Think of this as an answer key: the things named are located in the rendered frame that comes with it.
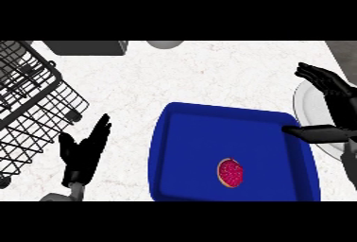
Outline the white plate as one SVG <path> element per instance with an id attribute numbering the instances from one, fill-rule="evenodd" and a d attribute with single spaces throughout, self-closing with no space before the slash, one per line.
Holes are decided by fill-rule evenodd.
<path id="1" fill-rule="evenodd" d="M 294 115 L 302 126 L 334 125 L 324 94 L 309 81 L 294 92 Z"/>

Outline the grey round object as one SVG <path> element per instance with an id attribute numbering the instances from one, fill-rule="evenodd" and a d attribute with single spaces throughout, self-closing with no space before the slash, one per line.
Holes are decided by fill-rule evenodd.
<path id="1" fill-rule="evenodd" d="M 150 41 L 151 46 L 158 49 L 172 49 L 178 47 L 184 42 L 182 41 Z"/>

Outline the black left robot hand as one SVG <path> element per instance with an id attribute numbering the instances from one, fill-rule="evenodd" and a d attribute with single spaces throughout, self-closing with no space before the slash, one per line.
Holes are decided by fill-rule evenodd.
<path id="1" fill-rule="evenodd" d="M 83 185 L 91 183 L 111 134 L 110 120 L 111 117 L 104 114 L 89 137 L 80 144 L 76 143 L 68 133 L 63 132 L 60 135 L 61 157 L 65 163 L 63 181 L 65 187 L 76 182 Z"/>

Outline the blue tray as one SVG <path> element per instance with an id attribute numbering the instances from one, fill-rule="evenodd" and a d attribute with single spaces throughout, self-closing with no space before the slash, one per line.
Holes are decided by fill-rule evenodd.
<path id="1" fill-rule="evenodd" d="M 173 102 L 163 111 L 148 159 L 151 197 L 181 201 L 319 201 L 310 145 L 282 131 L 285 112 Z M 228 188 L 219 162 L 243 165 L 243 184 Z"/>

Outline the grey flat appliance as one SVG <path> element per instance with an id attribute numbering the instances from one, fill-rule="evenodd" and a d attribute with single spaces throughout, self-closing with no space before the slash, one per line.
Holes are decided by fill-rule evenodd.
<path id="1" fill-rule="evenodd" d="M 349 82 L 357 86 L 357 41 L 328 41 L 327 45 Z"/>

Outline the dark grey box appliance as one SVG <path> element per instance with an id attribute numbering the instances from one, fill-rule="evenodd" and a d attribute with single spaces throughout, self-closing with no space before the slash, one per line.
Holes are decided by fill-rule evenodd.
<path id="1" fill-rule="evenodd" d="M 45 41 L 60 56 L 123 56 L 127 41 Z"/>

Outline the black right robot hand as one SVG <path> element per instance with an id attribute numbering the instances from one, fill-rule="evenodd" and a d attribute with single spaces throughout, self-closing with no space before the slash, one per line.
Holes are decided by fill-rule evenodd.
<path id="1" fill-rule="evenodd" d="M 285 126 L 282 131 L 309 144 L 357 142 L 357 88 L 335 72 L 304 62 L 294 74 L 322 92 L 334 125 Z"/>

